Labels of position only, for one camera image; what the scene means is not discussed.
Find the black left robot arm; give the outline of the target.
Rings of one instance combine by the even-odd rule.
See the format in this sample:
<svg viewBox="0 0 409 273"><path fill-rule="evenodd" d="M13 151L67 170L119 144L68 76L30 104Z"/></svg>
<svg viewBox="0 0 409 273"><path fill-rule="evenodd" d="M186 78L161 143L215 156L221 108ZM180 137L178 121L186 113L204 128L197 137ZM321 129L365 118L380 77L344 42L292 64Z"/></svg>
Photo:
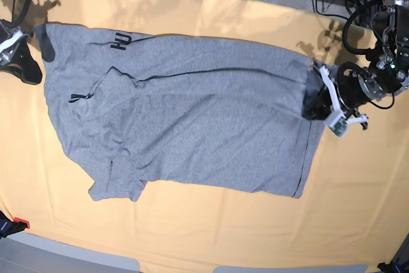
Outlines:
<svg viewBox="0 0 409 273"><path fill-rule="evenodd" d="M376 37L373 48L359 49L348 41L353 21L376 8L367 25ZM307 120L326 120L340 109L348 119L359 115L358 108L376 105L386 96L395 97L408 88L408 0L371 0L357 7L342 32L343 47L351 54L364 56L367 67L345 62L327 67L315 62L313 77L317 85L307 90L302 116Z"/></svg>

